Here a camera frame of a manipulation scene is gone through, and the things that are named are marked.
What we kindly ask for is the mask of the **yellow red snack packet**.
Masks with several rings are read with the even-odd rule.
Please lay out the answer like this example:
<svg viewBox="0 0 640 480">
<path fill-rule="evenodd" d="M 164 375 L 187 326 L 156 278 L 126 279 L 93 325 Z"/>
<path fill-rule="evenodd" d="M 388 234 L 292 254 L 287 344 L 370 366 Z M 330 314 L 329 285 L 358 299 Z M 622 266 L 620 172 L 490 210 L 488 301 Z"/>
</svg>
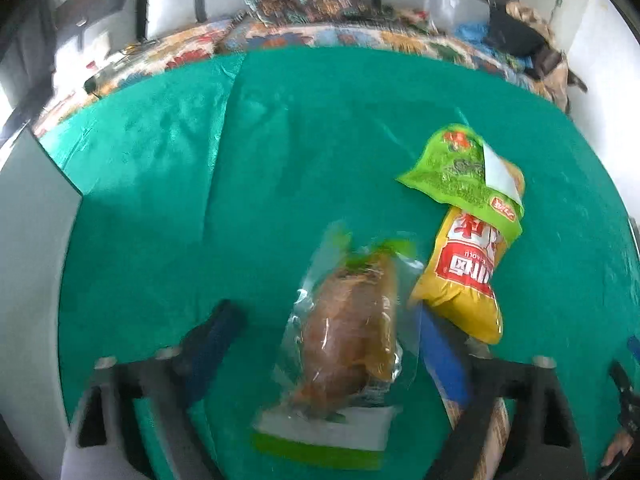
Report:
<svg viewBox="0 0 640 480">
<path fill-rule="evenodd" d="M 510 245 L 493 226 L 445 205 L 448 212 L 411 297 L 473 338 L 496 344 L 503 322 L 491 278 Z"/>
</svg>

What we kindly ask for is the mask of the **clear chicken leg packet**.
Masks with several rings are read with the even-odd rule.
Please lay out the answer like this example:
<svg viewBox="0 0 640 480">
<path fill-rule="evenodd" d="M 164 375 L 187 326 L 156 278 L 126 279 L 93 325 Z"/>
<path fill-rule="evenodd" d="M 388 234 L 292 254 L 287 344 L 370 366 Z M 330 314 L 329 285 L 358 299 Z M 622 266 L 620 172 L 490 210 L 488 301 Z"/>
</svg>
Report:
<svg viewBox="0 0 640 480">
<path fill-rule="evenodd" d="M 277 404 L 254 422 L 259 451 L 308 465 L 375 470 L 416 376 L 424 265 L 411 235 L 358 246 L 333 223 L 297 289 L 272 379 Z"/>
</svg>

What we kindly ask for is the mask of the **green table cloth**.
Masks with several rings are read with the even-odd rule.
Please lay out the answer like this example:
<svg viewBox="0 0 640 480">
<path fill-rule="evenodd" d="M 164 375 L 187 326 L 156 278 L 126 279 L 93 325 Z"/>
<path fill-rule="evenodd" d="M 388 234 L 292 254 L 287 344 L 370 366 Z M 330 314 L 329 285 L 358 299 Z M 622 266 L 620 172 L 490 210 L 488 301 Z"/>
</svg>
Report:
<svg viewBox="0 0 640 480">
<path fill-rule="evenodd" d="M 551 356 L 589 469 L 617 429 L 612 360 L 639 329 L 622 199 L 572 122 L 500 78 L 359 48 L 218 56 L 120 90 L 43 137 L 82 193 L 58 316 L 64 405 L 99 358 L 176 344 L 224 298 L 248 324 L 193 413 L 231 479 L 332 479 L 258 452 L 286 319 L 326 228 L 405 234 L 428 255 L 445 208 L 398 182 L 460 122 L 523 171 L 522 236 L 492 284 L 503 359 Z"/>
</svg>

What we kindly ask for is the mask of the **white cardboard box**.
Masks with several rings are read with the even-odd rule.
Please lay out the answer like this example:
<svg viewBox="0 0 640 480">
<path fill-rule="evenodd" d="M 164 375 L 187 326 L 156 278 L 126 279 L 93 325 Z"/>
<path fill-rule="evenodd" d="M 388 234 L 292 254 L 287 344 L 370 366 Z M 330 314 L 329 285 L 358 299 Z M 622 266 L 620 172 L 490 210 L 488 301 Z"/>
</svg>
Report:
<svg viewBox="0 0 640 480">
<path fill-rule="evenodd" d="M 82 199 L 29 128 L 1 148 L 1 415 L 43 479 L 60 475 L 68 422 L 58 304 Z"/>
</svg>

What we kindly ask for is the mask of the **green snack bag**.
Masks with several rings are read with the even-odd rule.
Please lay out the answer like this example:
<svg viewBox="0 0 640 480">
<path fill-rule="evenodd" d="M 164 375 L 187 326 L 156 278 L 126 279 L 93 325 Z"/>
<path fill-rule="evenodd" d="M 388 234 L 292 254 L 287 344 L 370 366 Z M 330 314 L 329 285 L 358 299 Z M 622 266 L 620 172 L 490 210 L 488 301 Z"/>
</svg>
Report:
<svg viewBox="0 0 640 480">
<path fill-rule="evenodd" d="M 416 164 L 397 181 L 488 223 L 506 244 L 523 232 L 524 174 L 467 126 L 437 130 Z"/>
</svg>

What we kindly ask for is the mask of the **floral patterned blanket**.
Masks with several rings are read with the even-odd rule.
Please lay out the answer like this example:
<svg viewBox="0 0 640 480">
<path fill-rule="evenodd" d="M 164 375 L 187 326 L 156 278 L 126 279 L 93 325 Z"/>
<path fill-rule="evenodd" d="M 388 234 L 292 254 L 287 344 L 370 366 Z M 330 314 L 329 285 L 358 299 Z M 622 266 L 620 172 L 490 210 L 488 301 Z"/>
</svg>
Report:
<svg viewBox="0 0 640 480">
<path fill-rule="evenodd" d="M 424 22 L 411 24 L 320 23 L 267 27 L 242 16 L 195 26 L 184 32 L 128 47 L 89 68 L 77 84 L 58 90 L 35 120 L 40 138 L 84 107 L 120 89 L 215 55 L 285 47 L 358 47 L 434 58 L 470 70 L 482 70 L 568 109 L 570 70 L 561 56 L 544 76 L 534 72 L 534 58 L 497 51 L 484 43 L 486 25 L 463 25 L 452 35 L 439 34 Z"/>
</svg>

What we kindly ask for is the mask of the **clear plastic bag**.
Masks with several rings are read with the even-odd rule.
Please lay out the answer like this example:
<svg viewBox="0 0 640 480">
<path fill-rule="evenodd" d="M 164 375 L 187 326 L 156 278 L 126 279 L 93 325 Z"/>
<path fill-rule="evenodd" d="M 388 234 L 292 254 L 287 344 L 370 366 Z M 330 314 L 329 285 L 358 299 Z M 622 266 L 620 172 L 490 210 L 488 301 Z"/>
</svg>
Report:
<svg viewBox="0 0 640 480">
<path fill-rule="evenodd" d="M 467 24 L 487 25 L 490 7 L 485 0 L 424 0 L 430 23 L 444 34 L 453 34 Z"/>
</svg>

